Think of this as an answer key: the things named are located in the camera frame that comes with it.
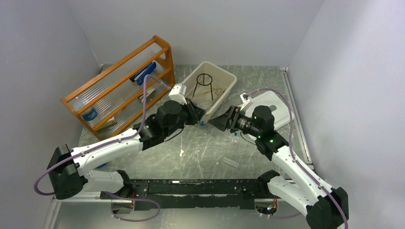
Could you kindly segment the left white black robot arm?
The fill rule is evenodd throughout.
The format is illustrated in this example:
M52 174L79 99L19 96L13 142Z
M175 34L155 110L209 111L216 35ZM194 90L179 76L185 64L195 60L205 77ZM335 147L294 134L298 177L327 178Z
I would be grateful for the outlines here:
M80 192L97 191L127 198L132 192L132 184L124 171L102 172L95 168L118 157L159 145L186 125L199 123L205 113L190 99L186 100L186 104L168 100L143 123L114 137L88 146L57 147L47 167L52 194L59 200L71 198Z

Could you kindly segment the tan rubber tubing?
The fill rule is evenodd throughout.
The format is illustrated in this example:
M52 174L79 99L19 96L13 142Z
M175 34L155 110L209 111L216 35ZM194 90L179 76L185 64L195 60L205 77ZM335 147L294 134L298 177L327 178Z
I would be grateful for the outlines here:
M219 88L214 88L212 91L205 91L205 92L198 92L197 94L193 95L192 98L197 98L201 96L208 96L208 97L213 97L214 94L219 90Z

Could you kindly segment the metal crucible tongs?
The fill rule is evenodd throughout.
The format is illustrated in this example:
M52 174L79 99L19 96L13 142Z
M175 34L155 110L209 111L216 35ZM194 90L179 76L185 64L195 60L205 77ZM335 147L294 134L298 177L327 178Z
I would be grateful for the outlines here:
M224 90L222 88L213 88L208 92L208 101L212 101L214 103L222 96L223 93Z

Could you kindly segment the black wire tripod stand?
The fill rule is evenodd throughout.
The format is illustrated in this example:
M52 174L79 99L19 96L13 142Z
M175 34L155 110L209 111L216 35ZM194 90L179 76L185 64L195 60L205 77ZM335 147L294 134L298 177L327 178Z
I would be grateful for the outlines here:
M210 87L210 94L211 94L211 100L213 101L213 87L212 87L212 83L213 83L213 77L210 74L207 73L201 73L196 77L196 84L193 88L193 92L192 92L192 97L195 96L196 93L196 89L197 87L200 86L209 86Z

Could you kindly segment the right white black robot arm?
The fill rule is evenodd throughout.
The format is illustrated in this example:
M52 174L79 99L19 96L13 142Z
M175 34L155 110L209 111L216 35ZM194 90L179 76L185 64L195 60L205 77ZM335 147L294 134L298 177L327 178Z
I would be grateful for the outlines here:
M321 179L296 155L289 142L274 128L274 116L268 106L254 108L251 117L240 107L231 106L224 114L208 121L215 128L240 131L255 137L258 151L277 164L293 180L273 174L258 184L262 197L274 195L285 200L305 216L312 229L348 228L348 195Z

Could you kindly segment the white plastic packet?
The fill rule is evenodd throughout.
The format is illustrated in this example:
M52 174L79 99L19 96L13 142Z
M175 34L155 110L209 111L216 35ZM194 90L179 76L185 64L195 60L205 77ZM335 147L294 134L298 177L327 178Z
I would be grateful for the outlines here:
M196 104L197 107L204 109L204 110L209 110L211 105L212 105L212 100L210 99L195 99L194 103Z

